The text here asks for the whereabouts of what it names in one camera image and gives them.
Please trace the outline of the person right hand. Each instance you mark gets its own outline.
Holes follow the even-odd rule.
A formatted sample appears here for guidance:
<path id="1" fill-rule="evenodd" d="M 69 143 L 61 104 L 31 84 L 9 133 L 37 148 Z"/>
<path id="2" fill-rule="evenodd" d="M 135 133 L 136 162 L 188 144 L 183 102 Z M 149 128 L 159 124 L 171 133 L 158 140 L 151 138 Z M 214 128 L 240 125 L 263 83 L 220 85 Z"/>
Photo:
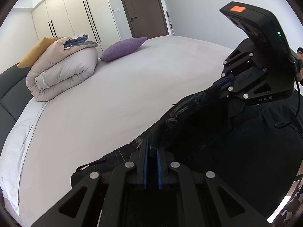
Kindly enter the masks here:
<path id="1" fill-rule="evenodd" d="M 300 63 L 300 71 L 297 73 L 297 79 L 298 81 L 302 81 L 303 80 L 303 48 L 298 48 L 297 49 L 297 56 L 300 59 L 299 63 Z"/>

